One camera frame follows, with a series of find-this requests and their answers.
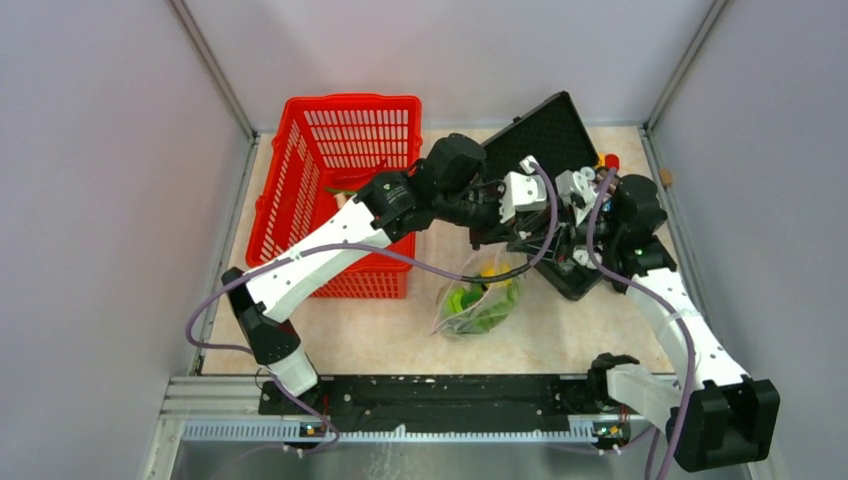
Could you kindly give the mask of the yellow toy fruit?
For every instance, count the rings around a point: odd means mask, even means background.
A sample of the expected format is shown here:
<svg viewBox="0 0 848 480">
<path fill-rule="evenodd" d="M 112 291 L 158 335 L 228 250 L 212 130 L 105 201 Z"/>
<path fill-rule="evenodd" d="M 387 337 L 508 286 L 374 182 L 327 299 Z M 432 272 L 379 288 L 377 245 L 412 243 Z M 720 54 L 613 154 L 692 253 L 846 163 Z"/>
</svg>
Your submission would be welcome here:
<svg viewBox="0 0 848 480">
<path fill-rule="evenodd" d="M 480 270 L 479 275 L 483 278 L 492 278 L 498 275 L 503 275 L 512 270 L 512 266 L 508 262 L 489 262 L 486 263 Z M 513 283 L 511 278 L 503 280 L 503 281 L 489 281 L 483 283 L 486 288 L 507 288 L 509 285 Z"/>
</svg>

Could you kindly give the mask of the green leafy vegetable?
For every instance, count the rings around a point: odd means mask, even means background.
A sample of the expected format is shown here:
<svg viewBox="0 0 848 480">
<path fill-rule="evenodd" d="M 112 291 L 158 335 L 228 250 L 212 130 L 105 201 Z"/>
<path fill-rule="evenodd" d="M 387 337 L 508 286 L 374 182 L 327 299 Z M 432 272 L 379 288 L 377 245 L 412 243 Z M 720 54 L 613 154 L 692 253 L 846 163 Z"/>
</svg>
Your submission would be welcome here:
<svg viewBox="0 0 848 480">
<path fill-rule="evenodd" d="M 483 296 L 473 307 L 451 316 L 446 314 L 444 305 L 441 332 L 459 336 L 488 333 L 506 320 L 518 298 L 513 292 L 506 292 L 504 296 Z"/>
</svg>

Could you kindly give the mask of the clear zip top bag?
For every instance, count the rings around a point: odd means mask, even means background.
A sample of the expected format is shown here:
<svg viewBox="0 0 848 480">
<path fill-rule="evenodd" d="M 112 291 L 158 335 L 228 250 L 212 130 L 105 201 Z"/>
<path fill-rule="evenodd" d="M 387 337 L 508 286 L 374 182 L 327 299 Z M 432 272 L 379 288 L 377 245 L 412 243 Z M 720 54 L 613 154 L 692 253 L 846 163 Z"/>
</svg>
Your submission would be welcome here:
<svg viewBox="0 0 848 480">
<path fill-rule="evenodd" d="M 487 246 L 473 251 L 461 267 L 467 276 L 491 277 L 524 266 L 527 256 L 504 246 Z M 437 311 L 430 333 L 446 337 L 472 337 L 489 333 L 515 310 L 523 290 L 525 274 L 495 283 L 474 284 L 450 281 L 436 297 Z"/>
</svg>

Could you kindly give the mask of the green lime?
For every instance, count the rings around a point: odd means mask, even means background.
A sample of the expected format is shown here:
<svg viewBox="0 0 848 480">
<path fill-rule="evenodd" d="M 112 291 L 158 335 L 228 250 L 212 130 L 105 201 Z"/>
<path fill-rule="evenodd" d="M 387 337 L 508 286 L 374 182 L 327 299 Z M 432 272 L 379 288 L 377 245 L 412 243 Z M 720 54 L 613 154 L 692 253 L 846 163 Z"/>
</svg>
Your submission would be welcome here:
<svg viewBox="0 0 848 480">
<path fill-rule="evenodd" d="M 482 297 L 481 289 L 453 288 L 446 297 L 445 312 L 448 316 L 459 314 L 473 307 Z"/>
</svg>

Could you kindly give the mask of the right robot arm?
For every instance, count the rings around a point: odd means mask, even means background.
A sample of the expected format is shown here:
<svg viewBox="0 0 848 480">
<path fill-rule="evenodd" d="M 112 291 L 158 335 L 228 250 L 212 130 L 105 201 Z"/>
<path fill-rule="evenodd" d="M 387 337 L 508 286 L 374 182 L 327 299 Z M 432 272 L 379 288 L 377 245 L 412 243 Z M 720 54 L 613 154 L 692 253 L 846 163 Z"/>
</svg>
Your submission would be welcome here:
<svg viewBox="0 0 848 480">
<path fill-rule="evenodd" d="M 666 439 L 658 478 L 671 464 L 698 472 L 767 459 L 780 395 L 731 357 L 694 305 L 656 234 L 668 215 L 655 183 L 584 169 L 561 174 L 556 190 L 573 217 L 573 241 L 647 320 L 679 383 L 657 379 L 626 355 L 603 354 L 589 372 L 589 404 L 600 412 L 623 404 Z"/>
</svg>

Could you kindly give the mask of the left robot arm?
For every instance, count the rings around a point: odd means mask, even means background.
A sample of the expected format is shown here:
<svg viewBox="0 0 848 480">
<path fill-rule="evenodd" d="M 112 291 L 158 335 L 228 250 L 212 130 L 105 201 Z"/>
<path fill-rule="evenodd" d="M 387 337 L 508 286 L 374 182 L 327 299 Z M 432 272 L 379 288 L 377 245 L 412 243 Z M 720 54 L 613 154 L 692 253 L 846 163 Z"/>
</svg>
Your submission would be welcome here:
<svg viewBox="0 0 848 480">
<path fill-rule="evenodd" d="M 487 284 L 510 280 L 526 266 L 487 278 L 461 275 L 390 250 L 436 221 L 498 235 L 520 212 L 558 212 L 556 189 L 533 157 L 503 179 L 487 182 L 484 148 L 462 134 L 437 140 L 407 170 L 375 174 L 327 222 L 274 260 L 247 272 L 233 268 L 224 290 L 256 363 L 277 381 L 297 413 L 319 404 L 318 373 L 290 317 L 297 307 L 368 254 L 396 259 L 452 280 Z"/>
</svg>

